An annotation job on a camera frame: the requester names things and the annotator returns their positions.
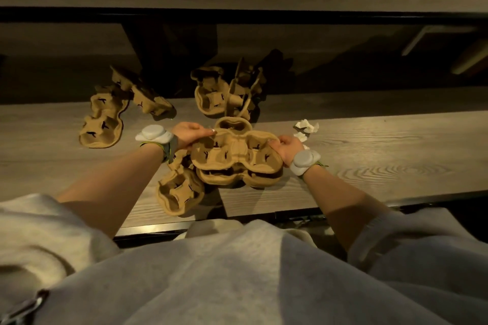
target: person's left hand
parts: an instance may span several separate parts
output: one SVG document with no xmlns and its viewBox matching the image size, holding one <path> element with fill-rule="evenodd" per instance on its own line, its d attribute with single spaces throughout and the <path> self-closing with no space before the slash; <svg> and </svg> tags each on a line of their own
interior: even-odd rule
<svg viewBox="0 0 488 325">
<path fill-rule="evenodd" d="M 171 132 L 178 137 L 178 150 L 191 149 L 192 143 L 198 139 L 215 134 L 215 130 L 195 122 L 180 122 Z"/>
</svg>

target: person's right arm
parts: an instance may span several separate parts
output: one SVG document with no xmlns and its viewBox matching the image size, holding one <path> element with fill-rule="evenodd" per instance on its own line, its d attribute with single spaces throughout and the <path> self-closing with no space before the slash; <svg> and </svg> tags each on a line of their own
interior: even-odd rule
<svg viewBox="0 0 488 325">
<path fill-rule="evenodd" d="M 304 150 L 303 145 L 296 137 L 282 135 L 279 139 L 279 142 L 276 140 L 269 144 L 289 167 L 295 155 Z M 380 214 L 390 211 L 379 200 L 320 165 L 310 167 L 303 174 L 303 180 L 345 250 L 349 250 L 364 226 Z"/>
</svg>

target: metal buckle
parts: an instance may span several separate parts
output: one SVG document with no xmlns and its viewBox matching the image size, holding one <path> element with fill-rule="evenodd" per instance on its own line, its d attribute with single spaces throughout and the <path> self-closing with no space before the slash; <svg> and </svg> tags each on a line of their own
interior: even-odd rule
<svg viewBox="0 0 488 325">
<path fill-rule="evenodd" d="M 31 322 L 33 319 L 33 315 L 31 314 L 34 314 L 34 312 L 39 309 L 39 307 L 44 303 L 48 295 L 48 290 L 41 289 L 36 293 L 34 298 L 17 304 L 9 312 L 3 314 L 0 318 L 0 325 L 28 324 L 27 320 L 30 320 Z"/>
</svg>

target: black shelf edge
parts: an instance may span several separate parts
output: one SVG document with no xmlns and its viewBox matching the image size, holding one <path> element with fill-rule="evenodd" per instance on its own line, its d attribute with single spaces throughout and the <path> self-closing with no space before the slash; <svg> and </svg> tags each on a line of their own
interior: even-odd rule
<svg viewBox="0 0 488 325">
<path fill-rule="evenodd" d="M 134 18 L 198 24 L 462 25 L 488 22 L 488 13 L 360 12 L 174 8 L 0 7 L 0 22 L 122 23 Z"/>
</svg>

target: person's right hand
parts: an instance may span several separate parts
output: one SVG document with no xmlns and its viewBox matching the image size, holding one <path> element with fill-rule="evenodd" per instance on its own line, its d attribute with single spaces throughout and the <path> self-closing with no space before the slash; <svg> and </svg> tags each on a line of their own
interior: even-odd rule
<svg viewBox="0 0 488 325">
<path fill-rule="evenodd" d="M 290 167 L 293 162 L 293 158 L 298 152 L 301 152 L 305 148 L 302 142 L 295 136 L 281 135 L 278 140 L 268 140 L 269 146 L 274 149 L 282 158 L 283 163 Z"/>
</svg>

